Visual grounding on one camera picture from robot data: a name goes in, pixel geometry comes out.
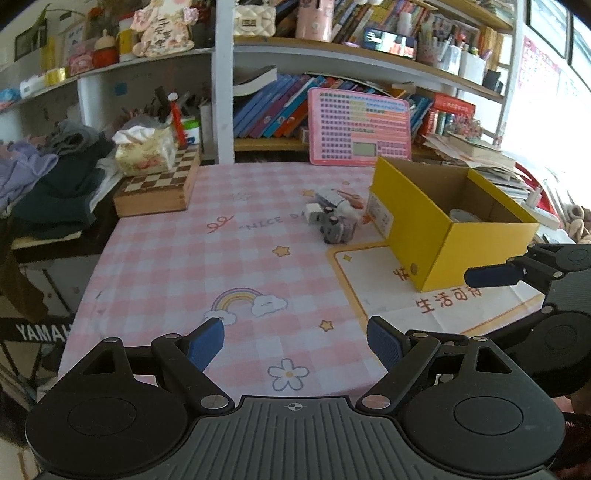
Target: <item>yellow cardboard box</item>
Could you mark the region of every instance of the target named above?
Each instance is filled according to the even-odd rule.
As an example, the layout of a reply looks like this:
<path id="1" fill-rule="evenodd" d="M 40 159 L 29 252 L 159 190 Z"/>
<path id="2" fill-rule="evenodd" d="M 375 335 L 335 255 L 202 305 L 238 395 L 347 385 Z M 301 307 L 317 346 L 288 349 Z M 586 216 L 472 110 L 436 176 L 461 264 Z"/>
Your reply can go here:
<path id="1" fill-rule="evenodd" d="M 368 213 L 419 291 L 464 283 L 470 267 L 522 255 L 538 229 L 517 203 L 464 167 L 380 158 Z M 482 223 L 454 223 L 452 209 Z"/>

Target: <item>cloud print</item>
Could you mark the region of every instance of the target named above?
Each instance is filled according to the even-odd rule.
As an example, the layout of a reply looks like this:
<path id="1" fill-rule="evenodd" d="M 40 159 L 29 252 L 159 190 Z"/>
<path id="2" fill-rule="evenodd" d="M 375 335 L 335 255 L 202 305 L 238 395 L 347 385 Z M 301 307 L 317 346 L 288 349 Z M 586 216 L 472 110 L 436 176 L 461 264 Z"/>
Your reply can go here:
<path id="1" fill-rule="evenodd" d="M 236 315 L 226 310 L 209 310 L 203 315 L 204 322 L 213 318 L 220 319 L 224 325 L 234 325 L 236 323 Z"/>
<path id="2" fill-rule="evenodd" d="M 252 304 L 252 314 L 255 317 L 262 317 L 267 313 L 287 308 L 287 300 L 280 299 L 274 295 L 261 295 L 255 298 Z"/>

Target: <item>gray cloth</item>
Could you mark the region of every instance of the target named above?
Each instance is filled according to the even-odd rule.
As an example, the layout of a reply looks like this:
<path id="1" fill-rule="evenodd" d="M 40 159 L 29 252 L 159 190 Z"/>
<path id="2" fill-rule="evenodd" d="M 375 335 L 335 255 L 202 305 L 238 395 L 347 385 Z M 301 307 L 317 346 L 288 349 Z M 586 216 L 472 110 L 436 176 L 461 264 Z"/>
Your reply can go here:
<path id="1" fill-rule="evenodd" d="M 48 140 L 44 153 L 68 155 L 80 153 L 99 139 L 97 130 L 71 120 L 62 120 Z"/>

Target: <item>pen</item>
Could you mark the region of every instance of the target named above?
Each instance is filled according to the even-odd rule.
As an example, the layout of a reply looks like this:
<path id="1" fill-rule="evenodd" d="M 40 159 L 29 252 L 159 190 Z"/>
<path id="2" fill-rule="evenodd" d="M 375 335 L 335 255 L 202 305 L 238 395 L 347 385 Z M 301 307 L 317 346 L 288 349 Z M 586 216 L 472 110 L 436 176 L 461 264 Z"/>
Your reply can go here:
<path id="1" fill-rule="evenodd" d="M 452 39 L 456 36 L 456 26 L 454 25 L 452 27 L 452 31 L 449 34 L 449 37 L 447 38 L 447 40 L 445 41 L 445 43 L 443 44 L 443 47 L 441 48 L 441 53 L 439 54 L 437 61 L 442 61 L 443 60 L 443 56 L 445 55 L 447 49 L 449 48 L 449 44 L 452 42 Z"/>

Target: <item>pink container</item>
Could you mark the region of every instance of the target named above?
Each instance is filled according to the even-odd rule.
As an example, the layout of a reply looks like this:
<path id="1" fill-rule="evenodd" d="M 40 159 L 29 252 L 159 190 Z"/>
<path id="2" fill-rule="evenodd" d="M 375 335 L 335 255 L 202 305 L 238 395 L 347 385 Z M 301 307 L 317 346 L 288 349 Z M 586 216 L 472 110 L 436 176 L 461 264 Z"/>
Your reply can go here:
<path id="1" fill-rule="evenodd" d="M 300 0 L 295 37 L 330 42 L 335 0 Z"/>

